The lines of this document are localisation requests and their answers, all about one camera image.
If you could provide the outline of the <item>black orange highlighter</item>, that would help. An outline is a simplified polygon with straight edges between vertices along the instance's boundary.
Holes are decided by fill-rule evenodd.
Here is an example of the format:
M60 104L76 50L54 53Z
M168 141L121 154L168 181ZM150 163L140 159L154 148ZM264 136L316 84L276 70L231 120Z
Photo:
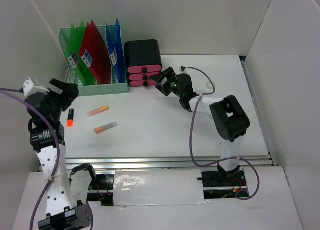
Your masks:
M74 124L74 113L75 110L73 108L69 109L68 117L67 117L67 127L72 127Z

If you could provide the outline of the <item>aluminium rail frame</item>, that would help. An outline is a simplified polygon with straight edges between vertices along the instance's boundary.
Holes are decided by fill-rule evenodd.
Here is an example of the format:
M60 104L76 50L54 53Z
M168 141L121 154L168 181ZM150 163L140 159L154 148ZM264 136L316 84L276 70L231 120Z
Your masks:
M250 128L239 150L254 165L272 165L260 120L237 55L164 55L165 67L196 67L213 80L214 97L235 95L250 119ZM207 77L189 69L193 88L209 92ZM109 109L88 117L87 112ZM192 114L174 94L164 96L155 87L131 87L128 93L81 96L71 105L74 124L65 128L68 168L89 162L98 170L121 168L193 167L189 135ZM116 121L118 126L96 134L95 128ZM197 113L192 149L197 161L207 164L220 158L224 144L209 114Z

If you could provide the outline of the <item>green clip file folder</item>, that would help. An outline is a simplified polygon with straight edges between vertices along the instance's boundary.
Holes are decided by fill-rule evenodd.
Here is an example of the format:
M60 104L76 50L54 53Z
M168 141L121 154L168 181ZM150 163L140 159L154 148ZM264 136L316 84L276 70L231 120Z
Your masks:
M85 31L86 25L83 20L78 27L75 27L73 23L71 24L69 41L65 52L68 62L71 64L71 67L74 69L76 76L83 86L93 85L96 82L92 72L80 56L80 48L82 46Z

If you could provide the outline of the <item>black pink drawer unit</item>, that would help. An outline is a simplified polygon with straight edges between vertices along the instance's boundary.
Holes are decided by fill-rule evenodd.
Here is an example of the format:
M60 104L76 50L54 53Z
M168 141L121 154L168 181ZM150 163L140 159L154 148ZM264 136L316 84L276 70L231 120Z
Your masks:
M131 87L156 85L151 79L163 67L159 42L156 39L127 41L124 45L127 79Z

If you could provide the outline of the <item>red clip file folder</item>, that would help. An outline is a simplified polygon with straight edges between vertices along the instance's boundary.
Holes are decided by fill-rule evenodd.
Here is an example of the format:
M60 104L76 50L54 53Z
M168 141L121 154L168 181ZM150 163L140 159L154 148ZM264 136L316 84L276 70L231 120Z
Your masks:
M99 84L111 82L112 66L108 47L93 20L87 23L79 55Z

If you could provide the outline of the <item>clear tape roll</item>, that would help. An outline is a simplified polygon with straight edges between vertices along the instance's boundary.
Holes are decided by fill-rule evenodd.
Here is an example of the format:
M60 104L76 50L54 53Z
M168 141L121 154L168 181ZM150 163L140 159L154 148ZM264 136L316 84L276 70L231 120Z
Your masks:
M206 86L209 88L209 89L213 89L213 85L210 81L207 82Z

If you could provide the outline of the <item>orange highlighter clear cap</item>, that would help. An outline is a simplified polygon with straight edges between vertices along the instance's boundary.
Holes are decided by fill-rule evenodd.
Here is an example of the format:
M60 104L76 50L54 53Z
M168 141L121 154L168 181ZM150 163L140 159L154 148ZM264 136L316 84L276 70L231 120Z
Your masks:
M101 112L104 112L104 111L106 111L106 110L108 110L108 109L109 109L109 106L108 106L108 105L103 105L103 106L101 106L101 107L98 107L98 108L96 108L96 109L93 109L93 110L87 112L87 116L88 116L88 117L91 117L91 116L94 116L94 115L99 114L99 113L101 113Z

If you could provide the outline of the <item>mint green file organizer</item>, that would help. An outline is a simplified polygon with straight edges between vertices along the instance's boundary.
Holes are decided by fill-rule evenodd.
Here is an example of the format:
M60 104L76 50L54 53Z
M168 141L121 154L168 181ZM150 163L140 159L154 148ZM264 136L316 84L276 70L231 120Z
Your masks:
M58 40L61 45L63 53L67 49L71 33L71 27L60 28ZM65 76L66 83L77 83L79 96L93 96L93 95L107 95L107 94L118 94L128 93L129 86L125 80L124 83L119 83L118 77L114 66L112 65L112 78L109 84L98 84L97 81L93 85L83 86L75 70L72 68L69 60L65 58L67 64L67 71Z

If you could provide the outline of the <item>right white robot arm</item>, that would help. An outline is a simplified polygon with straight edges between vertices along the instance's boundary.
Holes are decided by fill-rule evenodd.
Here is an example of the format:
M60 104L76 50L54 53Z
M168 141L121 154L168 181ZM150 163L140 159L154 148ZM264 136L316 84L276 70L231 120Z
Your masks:
M193 163L198 167L209 167L217 165L217 180L222 185L230 185L237 178L240 171L239 165L239 144L242 137L250 127L250 120L234 95L228 95L224 98L212 98L216 89L212 87L211 92L198 94L194 91L191 76L186 72L187 69L193 69L203 73L210 83L207 73L196 67L181 67L181 73L175 73L172 67L151 75L149 78L156 82L156 88L165 96L174 93L179 97L179 102L185 110L192 112L191 126L189 131L189 151ZM210 114L213 118L216 131L224 140L225 150L222 152L220 160L199 164L193 153L193 130L196 119L196 113L203 112Z

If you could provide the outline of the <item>white foil covered panel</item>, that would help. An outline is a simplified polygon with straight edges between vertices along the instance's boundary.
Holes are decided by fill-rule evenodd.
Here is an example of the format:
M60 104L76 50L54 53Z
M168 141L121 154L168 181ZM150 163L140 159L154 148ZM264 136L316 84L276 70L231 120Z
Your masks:
M205 202L201 171L117 171L115 206L197 205Z

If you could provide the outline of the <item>blue clip file folder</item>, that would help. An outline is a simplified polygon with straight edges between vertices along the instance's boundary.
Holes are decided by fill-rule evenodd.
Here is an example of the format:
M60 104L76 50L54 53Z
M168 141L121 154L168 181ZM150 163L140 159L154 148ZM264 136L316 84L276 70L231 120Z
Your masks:
M111 25L106 25L105 36L110 60L117 80L119 83L125 83L127 80L126 64L122 43L122 28L118 18L113 27Z

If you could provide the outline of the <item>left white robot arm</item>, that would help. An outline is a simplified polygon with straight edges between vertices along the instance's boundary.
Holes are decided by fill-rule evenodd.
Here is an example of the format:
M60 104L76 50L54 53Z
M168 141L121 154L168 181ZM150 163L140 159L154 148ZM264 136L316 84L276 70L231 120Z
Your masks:
M46 186L46 210L39 229L84 229L93 227L93 214L88 204L88 189L98 184L92 165L81 164L67 171L65 128L60 118L78 97L77 84L59 81L50 84L61 89L57 93L28 78L22 86L31 119L28 123L30 143L40 161Z

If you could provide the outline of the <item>orange grey highlighter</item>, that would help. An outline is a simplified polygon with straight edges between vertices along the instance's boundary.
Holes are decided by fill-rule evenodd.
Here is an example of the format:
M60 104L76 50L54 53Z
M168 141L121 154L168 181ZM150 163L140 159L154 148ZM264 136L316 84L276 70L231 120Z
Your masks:
M103 126L100 126L100 127L95 128L95 129L94 129L94 132L95 132L96 134L99 134L99 133L102 133L102 132L104 132L104 131L106 131L106 130L109 130L109 129L111 129L111 128L114 128L114 127L116 127L116 126L118 126L118 123L117 123L116 121L114 121L114 122L108 123L108 124L106 124L106 125L103 125Z

